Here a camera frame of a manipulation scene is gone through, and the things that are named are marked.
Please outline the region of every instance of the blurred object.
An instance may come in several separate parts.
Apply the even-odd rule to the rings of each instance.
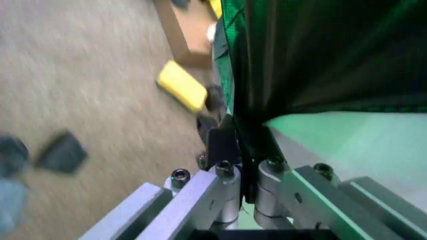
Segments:
[[[219,85],[209,86],[207,89],[207,98],[205,105],[207,110],[216,111],[221,107],[225,107],[223,88]]]
[[[0,179],[0,235],[12,231],[21,221],[28,190],[19,182]]]
[[[77,138],[66,131],[55,138],[35,166],[54,172],[74,174],[87,156]]]
[[[197,132],[205,146],[208,145],[209,131],[218,127],[218,121],[202,114],[197,115]]]
[[[208,95],[206,88],[173,60],[161,70],[157,84],[193,113],[202,110]]]
[[[190,1],[186,9],[180,9],[170,0],[153,2],[174,60],[183,66],[211,68],[211,45],[206,33],[209,25],[217,20],[211,6]]]
[[[28,149],[16,137],[0,135],[0,177],[11,177],[28,163]]]
[[[172,3],[180,9],[186,9],[190,0],[172,0]]]
[[[209,0],[209,3],[216,17],[219,19],[223,15],[223,10],[221,8],[221,0]]]

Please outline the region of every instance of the black plastic part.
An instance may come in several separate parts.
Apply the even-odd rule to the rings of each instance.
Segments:
[[[337,240],[330,230],[197,230],[190,240]]]
[[[206,90],[207,97],[204,105],[206,106],[207,110],[216,111],[226,105],[224,100],[224,91],[221,86],[209,86],[206,88]]]
[[[16,137],[0,135],[0,177],[11,177],[28,163],[28,149]]]
[[[67,131],[48,146],[35,166],[58,173],[74,174],[87,156],[77,138]]]
[[[202,114],[197,115],[196,126],[198,135],[205,146],[208,145],[209,131],[218,127],[218,121],[211,117]]]

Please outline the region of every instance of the hex socket screw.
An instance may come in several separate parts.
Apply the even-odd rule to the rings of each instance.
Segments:
[[[221,178],[232,178],[234,176],[233,165],[228,160],[217,162],[215,173]]]
[[[190,181],[190,178],[190,172],[184,168],[175,169],[170,174],[170,182],[172,187],[176,189],[182,189]]]
[[[325,163],[316,163],[313,166],[313,169],[316,173],[322,175],[324,178],[326,178],[328,181],[332,180],[332,177],[334,176],[334,169]]]

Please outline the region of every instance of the green fabric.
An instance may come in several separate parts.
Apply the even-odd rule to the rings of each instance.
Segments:
[[[221,86],[224,91],[228,112],[232,114],[234,109],[234,77],[230,50],[234,49],[235,39],[239,30],[243,30],[246,25],[244,15],[245,1],[221,0],[221,4],[222,17],[218,21],[216,30],[219,36],[215,36],[215,52],[221,52],[221,54],[215,56],[215,62],[221,78]],[[229,48],[225,54],[223,54],[222,49],[218,51],[223,47],[223,41]]]

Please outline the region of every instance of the gray object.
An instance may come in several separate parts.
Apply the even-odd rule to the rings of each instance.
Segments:
[[[268,160],[264,160],[258,165],[255,208],[267,217],[281,217],[284,209],[279,203],[278,188],[285,171],[274,170],[268,162]]]
[[[330,229],[340,239],[427,239],[426,216],[376,182],[355,179],[336,187],[310,166],[287,170],[278,176],[276,171],[269,168],[266,171],[264,167],[270,167],[266,161],[259,168],[259,185],[278,196],[277,204],[286,210],[281,216],[269,217],[255,209],[253,218],[266,229]],[[231,198],[234,200],[239,196],[236,183],[240,182],[237,181],[240,172],[233,167],[233,177],[219,177],[215,173],[216,167],[209,171],[201,170],[192,177],[157,216],[144,212],[142,215],[148,214],[152,221],[138,229],[140,233],[136,239],[180,240],[188,239],[196,230],[237,228],[241,221],[227,222],[227,219],[232,220],[231,215],[235,214],[236,208],[229,203]],[[155,193],[147,191],[143,199],[152,199],[150,205],[157,206]],[[257,204],[272,203],[265,201],[260,200]],[[126,203],[120,205],[125,212]],[[136,201],[136,205],[130,207],[135,209],[138,205],[145,206],[146,203]],[[293,218],[292,224],[284,217],[288,215]],[[117,223],[111,217],[107,221],[103,219],[104,227],[98,228],[91,238],[114,239],[102,232],[108,228],[108,221],[112,226],[122,225],[119,229],[132,226],[130,223],[134,221],[134,218],[125,221],[126,216],[119,219],[123,220]]]
[[[11,177],[28,163],[28,150],[16,137],[0,135],[0,177]]]
[[[224,185],[221,195],[225,199],[225,203],[215,222],[220,224],[232,223],[237,219],[240,210],[240,171],[230,162],[223,161],[223,164],[220,163],[211,167],[209,172],[217,174]]]
[[[27,188],[16,181],[0,179],[0,234],[13,230],[22,220]]]
[[[171,199],[170,190],[144,183],[79,240],[134,239]]]
[[[343,182],[339,189],[406,239],[427,239],[427,215],[369,177]]]
[[[280,201],[302,229],[328,226],[340,239],[402,239],[310,166],[287,171]]]
[[[224,205],[223,189],[216,175],[199,171],[136,239],[188,239],[208,230]]]

